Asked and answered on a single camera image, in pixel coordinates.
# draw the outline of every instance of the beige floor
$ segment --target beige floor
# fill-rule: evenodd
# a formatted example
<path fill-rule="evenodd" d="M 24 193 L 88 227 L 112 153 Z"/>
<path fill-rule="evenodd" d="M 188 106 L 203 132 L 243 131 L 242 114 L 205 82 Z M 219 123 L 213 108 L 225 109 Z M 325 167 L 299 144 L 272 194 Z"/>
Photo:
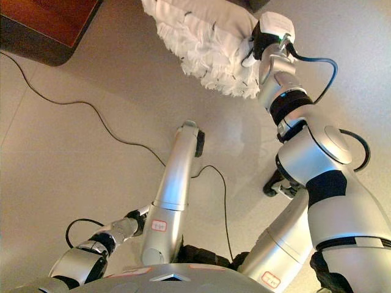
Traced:
<path fill-rule="evenodd" d="M 391 4 L 324 2 L 272 0 L 267 9 L 294 21 L 301 53 L 337 60 L 338 79 L 320 107 L 338 127 L 368 139 L 373 158 L 359 178 L 391 217 Z M 196 121 L 206 142 L 193 172 L 214 164 L 225 175 L 234 254 L 249 250 L 288 204 L 261 192 L 279 147 L 267 113 L 256 101 L 222 96 L 184 76 L 138 1 L 105 1 L 63 66 L 16 59 L 42 94 L 93 103 L 118 136 L 147 144 L 164 161 L 176 128 L 185 119 Z M 330 73 L 327 65 L 298 68 L 308 92 L 319 93 Z M 4 56 L 0 69 L 1 288 L 6 290 L 49 272 L 67 249 L 64 231 L 72 220 L 107 223 L 151 202 L 163 168 L 145 150 L 113 140 L 87 106 L 42 100 Z M 360 146 L 348 141 L 359 164 Z M 205 170 L 192 180 L 190 194 L 185 242 L 228 256 L 219 176 Z M 72 241 L 84 240 L 95 228 L 76 225 Z M 139 265 L 140 243 L 122 246 L 108 273 Z M 307 264 L 287 292 L 317 288 Z"/>

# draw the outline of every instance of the white towel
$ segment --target white towel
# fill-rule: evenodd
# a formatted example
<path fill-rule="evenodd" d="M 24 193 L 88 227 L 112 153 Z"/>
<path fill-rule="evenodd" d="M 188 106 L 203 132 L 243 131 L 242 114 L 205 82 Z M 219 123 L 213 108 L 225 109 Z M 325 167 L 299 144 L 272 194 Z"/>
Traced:
<path fill-rule="evenodd" d="M 224 95 L 255 98 L 259 62 L 242 67 L 257 24 L 246 9 L 225 0 L 142 0 L 167 49 L 181 59 L 185 74 Z"/>

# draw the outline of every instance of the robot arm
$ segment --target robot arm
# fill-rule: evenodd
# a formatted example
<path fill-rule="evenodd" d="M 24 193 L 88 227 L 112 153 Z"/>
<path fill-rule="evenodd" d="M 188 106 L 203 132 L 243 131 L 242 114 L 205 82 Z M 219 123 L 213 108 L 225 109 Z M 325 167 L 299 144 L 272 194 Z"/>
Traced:
<path fill-rule="evenodd" d="M 321 284 L 335 292 L 387 292 L 390 222 L 351 170 L 351 154 L 340 131 L 294 76 L 287 37 L 261 52 L 259 100 L 283 142 L 276 156 L 279 172 L 309 192 L 308 221 L 317 250 L 311 265 Z"/>

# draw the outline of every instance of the wooden furniture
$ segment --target wooden furniture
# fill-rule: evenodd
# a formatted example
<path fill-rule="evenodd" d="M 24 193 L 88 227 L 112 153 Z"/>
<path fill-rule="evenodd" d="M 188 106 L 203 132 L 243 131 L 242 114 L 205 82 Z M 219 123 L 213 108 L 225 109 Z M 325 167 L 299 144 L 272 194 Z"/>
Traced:
<path fill-rule="evenodd" d="M 1 0 L 1 49 L 52 66 L 75 51 L 102 0 Z"/>

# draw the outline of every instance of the electrical cable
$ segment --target electrical cable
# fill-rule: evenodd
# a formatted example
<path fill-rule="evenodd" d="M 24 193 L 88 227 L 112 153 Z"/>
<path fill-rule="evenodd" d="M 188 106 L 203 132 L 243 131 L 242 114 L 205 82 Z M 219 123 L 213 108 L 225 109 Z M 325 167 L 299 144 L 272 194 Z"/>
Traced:
<path fill-rule="evenodd" d="M 66 105 L 72 105 L 72 104 L 86 104 L 88 106 L 90 106 L 94 111 L 95 113 L 98 115 L 100 121 L 102 122 L 104 128 L 107 130 L 107 132 L 115 139 L 117 140 L 118 142 L 121 142 L 121 143 L 124 143 L 124 144 L 127 144 L 127 145 L 134 145 L 134 146 L 140 146 L 142 148 L 145 148 L 146 150 L 149 150 L 149 152 L 151 152 L 158 160 L 159 162 L 165 167 L 165 163 L 160 159 L 160 157 L 151 149 L 149 148 L 148 146 L 146 145 L 143 145 L 141 143 L 134 143 L 134 142 L 127 142 L 126 140 L 123 140 L 119 137 L 117 137 L 115 134 L 113 134 L 110 129 L 109 129 L 109 126 L 104 122 L 103 120 L 103 117 L 101 116 L 100 112 L 98 111 L 98 109 L 93 105 L 93 104 L 90 104 L 88 102 L 84 102 L 84 101 L 74 101 L 74 102 L 69 102 L 69 103 L 60 103 L 60 102 L 55 102 L 55 101 L 52 101 L 51 99 L 48 99 L 47 97 L 43 96 L 40 92 L 38 92 L 31 84 L 30 82 L 28 81 L 23 69 L 20 67 L 19 63 L 12 57 L 10 57 L 9 55 L 3 53 L 3 52 L 0 52 L 0 54 L 2 55 L 5 55 L 6 57 L 8 57 L 9 59 L 11 59 L 12 62 L 14 62 L 14 64 L 19 68 L 22 76 L 23 76 L 23 79 L 24 81 L 26 82 L 27 86 L 34 92 L 36 93 L 38 96 L 40 96 L 41 98 L 43 98 L 44 100 L 48 101 L 48 102 L 51 102 L 53 104 L 57 104 L 57 105 L 61 105 L 61 106 L 66 106 Z M 228 249 L 230 251 L 230 256 L 231 256 L 231 259 L 233 261 L 233 256 L 232 256 L 232 249 L 231 249 L 231 245 L 230 245 L 230 239 L 229 239 L 229 235 L 228 235 L 228 225 L 227 225 L 227 186 L 225 184 L 225 179 L 224 179 L 224 176 L 222 175 L 222 173 L 215 167 L 215 166 L 212 166 L 212 165 L 207 165 L 207 166 L 204 166 L 199 172 L 197 175 L 191 177 L 191 178 L 197 178 L 201 175 L 201 173 L 206 169 L 206 168 L 213 168 L 216 172 L 218 172 L 218 174 L 221 176 L 221 179 L 222 179 L 222 182 L 224 183 L 224 221 L 225 221 L 225 232 L 227 234 L 227 242 L 228 242 Z M 101 224 L 100 222 L 97 222 L 95 220 L 91 220 L 91 219 L 77 219 L 73 222 L 71 222 L 71 224 L 69 224 L 66 232 L 65 232 L 65 240 L 67 241 L 67 244 L 70 248 L 73 248 L 70 240 L 69 240 L 69 231 L 70 231 L 70 228 L 73 226 L 74 223 L 76 222 L 79 222 L 79 221 L 85 221 L 85 222 L 92 222 L 92 223 L 95 223 L 97 225 L 100 225 L 100 226 L 103 226 L 103 224 Z"/>
<path fill-rule="evenodd" d="M 73 224 L 75 224 L 76 222 L 90 222 L 90 223 L 97 224 L 98 226 L 101 226 L 101 227 L 104 226 L 102 223 L 95 221 L 95 220 L 91 220 L 91 219 L 81 218 L 81 219 L 74 220 L 73 222 L 71 222 L 71 224 L 68 225 L 68 228 L 65 231 L 65 240 L 67 241 L 67 244 L 70 248 L 73 248 L 73 245 L 72 245 L 71 241 L 69 240 L 69 231 L 70 231 L 71 227 L 73 226 Z"/>
<path fill-rule="evenodd" d="M 227 235 L 227 243 L 228 243 L 228 249 L 230 251 L 231 260 L 233 262 L 233 256 L 232 256 L 232 249 L 231 249 L 231 243 L 230 243 L 230 236 L 228 233 L 228 224 L 227 224 L 227 185 L 225 184 L 225 179 L 222 173 L 213 165 L 206 165 L 204 166 L 197 175 L 193 176 L 192 178 L 197 178 L 201 175 L 202 171 L 204 171 L 206 168 L 213 168 L 218 174 L 220 175 L 222 182 L 224 184 L 224 223 L 225 223 L 225 233 Z"/>
<path fill-rule="evenodd" d="M 287 50 L 288 50 L 288 52 L 290 54 L 292 54 L 293 57 L 295 57 L 298 60 L 305 61 L 305 62 L 326 62 L 326 63 L 329 63 L 329 64 L 331 64 L 333 66 L 333 73 L 332 73 L 332 76 L 330 78 L 329 83 L 324 88 L 323 92 L 319 95 L 319 97 L 313 102 L 314 104 L 319 103 L 319 101 L 322 99 L 324 94 L 329 90 L 331 84 L 334 82 L 334 79 L 337 76 L 337 73 L 338 73 L 338 65 L 337 65 L 337 63 L 334 60 L 330 59 L 330 58 L 309 58 L 309 57 L 300 56 L 296 52 L 296 50 L 294 49 L 293 44 L 290 43 L 290 42 L 287 44 Z"/>
<path fill-rule="evenodd" d="M 146 150 L 149 150 L 149 152 L 151 152 L 158 160 L 159 162 L 165 167 L 165 163 L 160 159 L 160 157 L 149 147 L 147 147 L 146 145 L 143 145 L 141 143 L 136 143 L 136 142 L 127 142 L 126 140 L 123 140 L 119 137 L 117 137 L 110 129 L 109 129 L 109 126 L 104 122 L 103 120 L 103 117 L 102 115 L 100 114 L 100 112 L 98 111 L 98 109 L 91 103 L 89 102 L 85 102 L 85 101 L 74 101 L 74 102 L 66 102 L 66 103 L 61 103 L 61 102 L 56 102 L 56 101 L 52 101 L 51 99 L 48 99 L 47 97 L 43 96 L 41 93 L 39 93 L 31 84 L 30 82 L 28 81 L 23 69 L 20 67 L 20 65 L 18 64 L 17 61 L 15 61 L 14 58 L 12 58 L 11 56 L 3 53 L 3 52 L 0 52 L 0 54 L 2 55 L 5 55 L 7 56 L 9 59 L 11 59 L 15 64 L 16 66 L 19 68 L 23 78 L 24 78 L 24 81 L 26 81 L 26 84 L 28 85 L 28 87 L 34 92 L 36 93 L 38 96 L 40 96 L 41 98 L 43 98 L 44 100 L 48 101 L 48 102 L 51 102 L 53 104 L 56 104 L 56 105 L 61 105 L 61 106 L 66 106 L 66 105 L 73 105 L 73 104 L 85 104 L 85 105 L 88 105 L 90 106 L 94 111 L 95 113 L 98 115 L 100 121 L 102 122 L 104 128 L 107 130 L 107 132 L 112 136 L 112 138 L 114 138 L 115 140 L 119 141 L 119 142 L 122 142 L 126 145 L 134 145 L 134 146 L 140 146 L 142 148 L 145 148 Z"/>
<path fill-rule="evenodd" d="M 369 144 L 365 141 L 365 139 L 363 139 L 361 136 L 359 136 L 358 134 L 356 134 L 354 132 L 351 132 L 351 131 L 348 131 L 345 129 L 340 129 L 340 132 L 342 134 L 346 134 L 347 136 L 351 136 L 351 137 L 357 139 L 361 143 L 361 145 L 364 147 L 364 150 L 365 150 L 364 161 L 361 165 L 359 165 L 357 168 L 355 168 L 354 171 L 359 172 L 359 171 L 363 170 L 369 164 L 369 161 L 371 159 L 371 149 L 369 147 Z"/>

